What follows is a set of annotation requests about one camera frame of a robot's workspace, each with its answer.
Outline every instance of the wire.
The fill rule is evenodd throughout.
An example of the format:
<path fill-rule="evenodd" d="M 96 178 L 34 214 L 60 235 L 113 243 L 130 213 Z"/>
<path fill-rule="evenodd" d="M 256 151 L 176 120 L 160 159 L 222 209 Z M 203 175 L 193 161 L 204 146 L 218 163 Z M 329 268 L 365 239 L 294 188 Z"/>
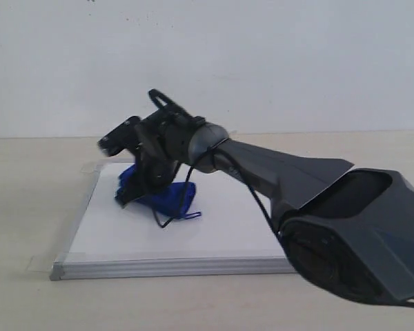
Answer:
<path fill-rule="evenodd" d="M 195 168 L 199 164 L 199 162 L 201 162 L 205 157 L 207 157 L 207 156 L 214 157 L 217 154 L 220 154 L 223 157 L 225 157 L 231 163 L 231 165 L 236 169 L 236 171 L 238 172 L 239 178 L 241 178 L 242 182 L 247 186 L 247 188 L 250 191 L 250 193 L 252 194 L 253 198 L 256 200 L 257 205 L 261 209 L 262 214 L 264 215 L 268 225 L 270 226 L 270 229 L 273 230 L 270 215 L 268 214 L 266 208 L 264 207 L 264 204 L 261 202 L 261 199 L 257 196 L 257 193 L 255 192 L 255 189 L 250 184 L 250 181 L 244 175 L 244 173 L 242 171 L 243 170 L 242 165 L 240 165 L 239 162 L 234 157 L 232 157 L 230 154 L 228 154 L 227 152 L 224 152 L 223 150 L 219 150 L 217 148 L 213 148 L 211 150 L 205 151 L 204 153 L 199 155 L 195 159 L 193 164 L 191 165 L 189 171 L 187 172 L 186 180 L 184 181 L 184 186 L 183 186 L 183 190 L 182 190 L 182 194 L 181 194 L 181 199 L 179 201 L 179 207 L 178 207 L 178 213 L 177 214 L 179 214 L 181 212 L 181 209 L 183 207 L 184 200 L 186 198 L 187 189 L 188 189 L 188 184 L 189 184 L 189 181 L 190 181 L 190 177 L 192 176 L 193 170 L 195 170 Z M 151 209 L 152 209 L 155 221 L 157 222 L 158 226 L 161 229 L 164 229 L 167 225 L 169 225 L 173 220 L 175 220 L 177 218 L 177 215 L 175 215 L 174 217 L 170 217 L 164 223 L 162 223 L 159 220 L 159 216 L 158 216 L 157 211 L 152 206 L 151 206 Z"/>

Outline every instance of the table surface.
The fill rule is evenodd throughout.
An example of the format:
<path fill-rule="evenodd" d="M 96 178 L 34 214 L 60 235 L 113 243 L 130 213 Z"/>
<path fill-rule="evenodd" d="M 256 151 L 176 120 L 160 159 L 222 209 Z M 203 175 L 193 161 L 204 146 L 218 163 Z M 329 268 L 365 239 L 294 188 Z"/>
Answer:
<path fill-rule="evenodd" d="M 236 139 L 397 169 L 414 184 L 414 132 Z M 0 330 L 414 330 L 414 310 L 350 303 L 294 274 L 49 281 L 96 142 L 0 139 Z"/>

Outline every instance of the whiteboard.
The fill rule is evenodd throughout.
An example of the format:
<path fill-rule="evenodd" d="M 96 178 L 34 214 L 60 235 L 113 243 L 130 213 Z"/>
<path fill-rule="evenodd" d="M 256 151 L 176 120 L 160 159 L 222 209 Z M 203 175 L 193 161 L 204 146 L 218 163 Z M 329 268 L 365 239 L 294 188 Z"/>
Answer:
<path fill-rule="evenodd" d="M 238 133 L 414 129 L 414 0 L 0 0 L 0 137 L 99 137 L 150 88 Z"/>
<path fill-rule="evenodd" d="M 108 163 L 102 168 L 72 245 L 64 252 L 65 263 L 285 257 L 248 188 L 232 177 L 194 171 L 197 194 L 189 212 L 202 216 L 161 229 L 150 208 L 138 203 L 121 208 L 115 202 L 117 176 L 128 166 Z M 175 181 L 184 181 L 187 171 L 183 165 Z M 270 210 L 269 199 L 259 197 Z"/>

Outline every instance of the blue fabric bag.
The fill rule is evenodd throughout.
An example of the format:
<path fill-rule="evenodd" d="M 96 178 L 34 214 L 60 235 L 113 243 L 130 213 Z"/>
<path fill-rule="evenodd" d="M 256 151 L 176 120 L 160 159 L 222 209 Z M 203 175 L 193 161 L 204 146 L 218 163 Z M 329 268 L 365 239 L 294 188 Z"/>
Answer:
<path fill-rule="evenodd" d="M 124 187 L 128 178 L 135 172 L 135 164 L 124 170 L 119 176 L 119 187 Z M 181 195 L 184 193 L 184 183 L 171 183 L 167 188 L 157 194 L 149 194 L 138 200 L 137 203 L 147 205 L 157 212 L 175 219 L 194 219 L 201 216 L 201 212 L 193 212 L 188 214 L 188 210 L 192 205 L 193 199 L 196 195 L 196 184 L 191 181 L 188 182 L 187 191 L 184 197 L 184 203 L 179 209 L 181 203 Z"/>

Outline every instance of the white wall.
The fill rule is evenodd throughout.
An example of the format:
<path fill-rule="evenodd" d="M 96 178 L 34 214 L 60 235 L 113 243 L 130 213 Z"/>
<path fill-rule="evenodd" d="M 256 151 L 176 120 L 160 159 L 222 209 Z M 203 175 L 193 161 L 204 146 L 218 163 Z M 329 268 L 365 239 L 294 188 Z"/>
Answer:
<path fill-rule="evenodd" d="M 414 0 L 0 0 L 0 137 L 99 136 L 159 88 L 239 132 L 414 128 Z"/>

